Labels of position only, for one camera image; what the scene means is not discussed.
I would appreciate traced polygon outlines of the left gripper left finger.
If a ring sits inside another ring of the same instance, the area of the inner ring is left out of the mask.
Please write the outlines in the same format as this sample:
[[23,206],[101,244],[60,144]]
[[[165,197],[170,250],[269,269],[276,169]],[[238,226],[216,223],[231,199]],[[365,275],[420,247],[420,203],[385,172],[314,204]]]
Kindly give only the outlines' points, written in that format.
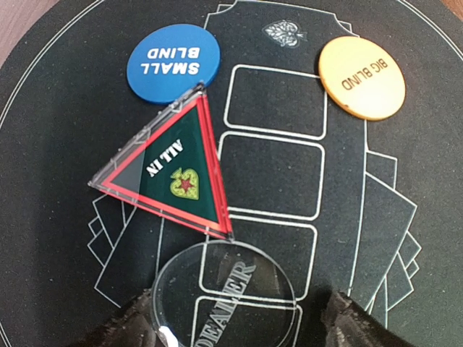
[[155,330],[150,318],[151,290],[139,296],[114,313],[102,325],[69,346],[156,346]]

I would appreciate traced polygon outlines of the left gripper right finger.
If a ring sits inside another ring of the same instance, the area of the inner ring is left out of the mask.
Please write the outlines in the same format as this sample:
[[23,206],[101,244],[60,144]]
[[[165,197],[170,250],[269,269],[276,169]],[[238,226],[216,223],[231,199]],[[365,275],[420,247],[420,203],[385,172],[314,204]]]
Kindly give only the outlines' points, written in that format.
[[326,329],[325,346],[412,347],[343,292],[334,291],[330,295],[321,322]]

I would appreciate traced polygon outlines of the clear dealer button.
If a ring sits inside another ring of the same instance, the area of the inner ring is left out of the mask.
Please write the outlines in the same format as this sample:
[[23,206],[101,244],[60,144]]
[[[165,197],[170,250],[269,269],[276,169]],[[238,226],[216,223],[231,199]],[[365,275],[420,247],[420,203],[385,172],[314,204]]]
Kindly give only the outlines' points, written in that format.
[[286,273],[238,241],[181,251],[152,287],[153,325],[174,346],[290,346],[299,318]]

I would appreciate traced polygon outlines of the triangular all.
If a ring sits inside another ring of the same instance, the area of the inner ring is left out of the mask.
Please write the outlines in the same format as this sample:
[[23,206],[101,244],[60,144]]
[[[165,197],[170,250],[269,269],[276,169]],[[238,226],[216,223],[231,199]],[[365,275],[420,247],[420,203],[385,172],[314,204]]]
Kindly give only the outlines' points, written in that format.
[[202,83],[160,111],[88,184],[205,235],[233,237]]

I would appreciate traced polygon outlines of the orange big blind button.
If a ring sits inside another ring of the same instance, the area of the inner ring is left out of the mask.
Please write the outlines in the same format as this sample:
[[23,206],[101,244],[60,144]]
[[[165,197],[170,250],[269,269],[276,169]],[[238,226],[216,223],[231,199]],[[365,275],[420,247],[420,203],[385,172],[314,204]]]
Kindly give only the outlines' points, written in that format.
[[318,72],[328,95],[357,118],[381,121],[404,104],[406,84],[399,65],[370,40],[354,36],[330,40],[321,50]]

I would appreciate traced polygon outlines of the blue small blind button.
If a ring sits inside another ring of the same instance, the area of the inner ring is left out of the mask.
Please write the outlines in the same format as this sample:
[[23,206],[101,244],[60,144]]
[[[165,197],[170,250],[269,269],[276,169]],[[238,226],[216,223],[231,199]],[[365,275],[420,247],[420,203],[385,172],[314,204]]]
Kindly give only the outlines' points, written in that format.
[[218,41],[206,29],[169,25],[138,43],[127,62],[127,81],[139,98],[166,105],[200,82],[209,86],[220,61]]

